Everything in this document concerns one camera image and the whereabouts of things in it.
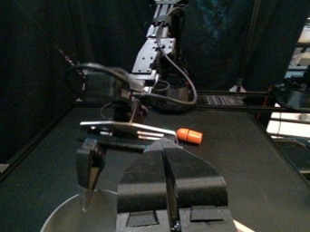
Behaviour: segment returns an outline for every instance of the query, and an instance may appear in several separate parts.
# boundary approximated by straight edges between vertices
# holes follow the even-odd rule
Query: circular base
[[[42,232],[115,232],[117,193],[94,191],[86,210],[83,201],[82,195],[64,201],[47,219]]]

